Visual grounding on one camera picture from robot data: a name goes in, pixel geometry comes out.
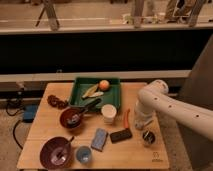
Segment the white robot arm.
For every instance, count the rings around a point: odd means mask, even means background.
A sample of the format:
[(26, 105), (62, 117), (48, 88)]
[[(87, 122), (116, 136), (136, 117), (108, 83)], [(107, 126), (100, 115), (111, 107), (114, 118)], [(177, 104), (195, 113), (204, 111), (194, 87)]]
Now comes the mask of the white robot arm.
[(163, 80), (154, 80), (138, 91), (135, 114), (141, 120), (154, 112), (166, 114), (186, 127), (213, 141), (213, 111), (170, 98)]

